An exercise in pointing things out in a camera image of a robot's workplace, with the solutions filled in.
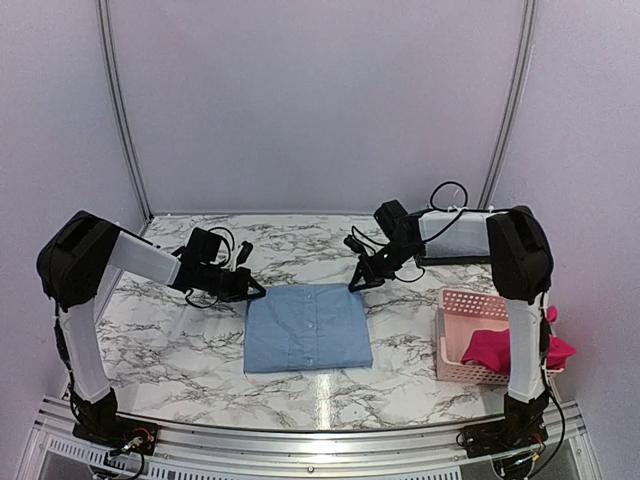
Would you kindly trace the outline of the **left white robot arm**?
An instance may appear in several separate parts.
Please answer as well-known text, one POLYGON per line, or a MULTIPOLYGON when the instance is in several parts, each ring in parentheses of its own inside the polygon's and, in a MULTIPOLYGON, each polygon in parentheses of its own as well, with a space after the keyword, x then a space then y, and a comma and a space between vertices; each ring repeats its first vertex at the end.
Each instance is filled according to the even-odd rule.
POLYGON ((194 229, 186 245, 167 253, 150 241, 87 211, 73 215, 40 251, 36 271, 55 305, 55 334, 70 380, 71 408, 81 427, 106 445, 126 436, 117 415, 96 334, 95 299, 110 267, 167 286, 186 296, 204 292, 224 303, 260 299, 266 290, 245 262, 253 246, 244 242, 217 259, 226 238, 194 229))

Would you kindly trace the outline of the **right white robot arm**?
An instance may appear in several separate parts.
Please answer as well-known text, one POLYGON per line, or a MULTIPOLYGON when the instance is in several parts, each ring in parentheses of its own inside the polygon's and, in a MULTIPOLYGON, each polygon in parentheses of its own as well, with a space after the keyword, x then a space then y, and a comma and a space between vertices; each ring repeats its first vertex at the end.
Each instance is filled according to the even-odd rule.
POLYGON ((409 213, 397 200, 383 203, 374 213, 387 238, 368 253, 370 239, 357 229, 344 240, 358 256, 348 288, 352 292, 394 280, 412 257, 427 253, 428 245, 456 247, 464 257, 483 257, 492 281, 504 299, 509 323, 510 379, 504 399, 505 419, 495 438, 515 448, 529 437, 549 404, 545 367, 550 329, 545 296, 551 287, 554 260, 539 221, 526 206, 496 210, 432 207, 409 213))

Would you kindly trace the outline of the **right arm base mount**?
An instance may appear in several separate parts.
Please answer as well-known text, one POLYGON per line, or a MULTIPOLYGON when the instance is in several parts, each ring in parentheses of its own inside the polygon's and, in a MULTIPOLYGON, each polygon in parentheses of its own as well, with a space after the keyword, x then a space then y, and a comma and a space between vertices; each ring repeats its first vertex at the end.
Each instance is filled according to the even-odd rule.
POLYGON ((517 430, 506 419, 502 419, 463 427, 456 437, 456 443, 466 451, 468 458, 478 458, 541 446, 547 439, 548 433, 543 420, 517 430))

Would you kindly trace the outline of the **light blue shirt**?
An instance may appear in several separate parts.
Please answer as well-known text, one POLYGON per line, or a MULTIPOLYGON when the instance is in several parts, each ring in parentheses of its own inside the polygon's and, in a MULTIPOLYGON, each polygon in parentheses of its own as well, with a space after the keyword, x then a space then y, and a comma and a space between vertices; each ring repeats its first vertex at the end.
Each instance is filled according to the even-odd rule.
POLYGON ((248 303, 246 374, 372 365, 364 302, 345 284, 272 287, 248 303))

